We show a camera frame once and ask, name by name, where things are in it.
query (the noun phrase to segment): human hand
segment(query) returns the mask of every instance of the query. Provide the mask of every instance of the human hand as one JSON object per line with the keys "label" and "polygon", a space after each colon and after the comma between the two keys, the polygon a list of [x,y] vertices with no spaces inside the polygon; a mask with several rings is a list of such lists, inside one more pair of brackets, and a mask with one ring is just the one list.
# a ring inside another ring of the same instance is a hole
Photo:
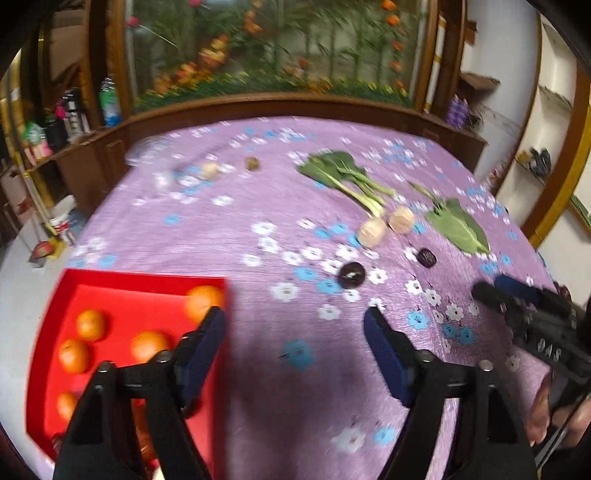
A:
{"label": "human hand", "polygon": [[[551,384],[552,376],[548,374],[542,380],[534,404],[531,407],[530,417],[525,424],[525,432],[530,441],[530,446],[543,442],[550,426],[548,396],[550,395]],[[552,425],[556,427],[564,425],[573,409],[574,406],[569,406],[556,410],[552,415]],[[568,433],[561,443],[561,447],[572,448],[576,446],[587,430],[589,423],[591,423],[591,398],[587,398],[573,415],[568,425]]]}

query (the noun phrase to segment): green plants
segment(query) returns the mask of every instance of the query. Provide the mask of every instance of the green plants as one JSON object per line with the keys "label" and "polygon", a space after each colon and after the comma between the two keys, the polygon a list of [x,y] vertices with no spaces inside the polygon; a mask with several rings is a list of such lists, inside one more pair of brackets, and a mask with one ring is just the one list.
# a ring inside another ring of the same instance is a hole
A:
{"label": "green plants", "polygon": [[[366,208],[374,217],[384,214],[383,200],[373,190],[386,193],[390,196],[395,192],[392,189],[381,186],[372,181],[364,168],[355,165],[353,157],[347,152],[332,152],[322,155],[310,155],[308,162],[297,167],[297,170],[307,177],[337,189],[356,200]],[[343,182],[349,180],[355,183],[362,194],[348,188]]]}

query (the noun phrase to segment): orange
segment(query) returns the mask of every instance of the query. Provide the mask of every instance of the orange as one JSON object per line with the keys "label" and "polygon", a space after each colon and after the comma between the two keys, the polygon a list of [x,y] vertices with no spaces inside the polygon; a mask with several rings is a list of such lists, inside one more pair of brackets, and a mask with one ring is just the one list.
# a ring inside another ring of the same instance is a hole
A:
{"label": "orange", "polygon": [[211,285],[203,285],[195,287],[187,293],[187,300],[185,301],[185,313],[193,323],[199,325],[210,307],[223,306],[223,293],[217,287]]}
{"label": "orange", "polygon": [[162,350],[168,350],[168,342],[162,333],[147,330],[131,340],[131,356],[144,364]]}
{"label": "orange", "polygon": [[61,367],[68,374],[82,374],[90,367],[90,352],[82,340],[71,338],[58,350]]}
{"label": "orange", "polygon": [[87,342],[96,342],[105,338],[106,322],[101,312],[86,310],[76,319],[78,336]]}
{"label": "orange", "polygon": [[74,415],[76,404],[78,403],[78,397],[71,392],[63,392],[57,396],[57,414],[60,418],[68,423]]}

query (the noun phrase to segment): bottle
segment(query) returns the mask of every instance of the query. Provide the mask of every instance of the bottle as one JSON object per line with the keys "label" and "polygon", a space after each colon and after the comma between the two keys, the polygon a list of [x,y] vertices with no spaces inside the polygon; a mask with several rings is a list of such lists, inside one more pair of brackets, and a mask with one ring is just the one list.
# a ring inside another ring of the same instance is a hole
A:
{"label": "bottle", "polygon": [[107,127],[114,127],[121,122],[121,112],[119,110],[119,100],[115,83],[109,77],[100,84],[100,107],[103,110],[105,124]]}

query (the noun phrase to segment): floral tablecloth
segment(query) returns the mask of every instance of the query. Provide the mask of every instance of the floral tablecloth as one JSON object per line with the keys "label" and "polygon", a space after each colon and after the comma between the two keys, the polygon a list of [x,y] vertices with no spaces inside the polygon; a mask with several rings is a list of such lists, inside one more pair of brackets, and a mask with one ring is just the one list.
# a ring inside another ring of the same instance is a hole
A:
{"label": "floral tablecloth", "polygon": [[[365,211],[295,168],[322,149],[350,152],[395,188],[389,208],[409,206],[418,219],[413,230],[390,232],[374,251],[361,248],[354,232]],[[249,172],[252,156],[261,169]],[[205,161],[221,165],[215,181],[196,178]],[[492,253],[465,255],[446,241],[423,219],[431,206],[407,180],[459,198]],[[423,247],[437,257],[431,269],[415,257]],[[367,279],[343,290],[335,274],[353,260]],[[285,117],[170,132],[91,218],[70,266],[229,280],[230,480],[378,476],[407,411],[389,396],[363,337],[368,305],[446,361],[493,361],[522,411],[545,373],[511,346],[503,319],[470,296],[476,280],[501,272],[549,286],[543,263],[459,161],[395,131]],[[453,425],[450,402],[429,478],[441,477]]]}

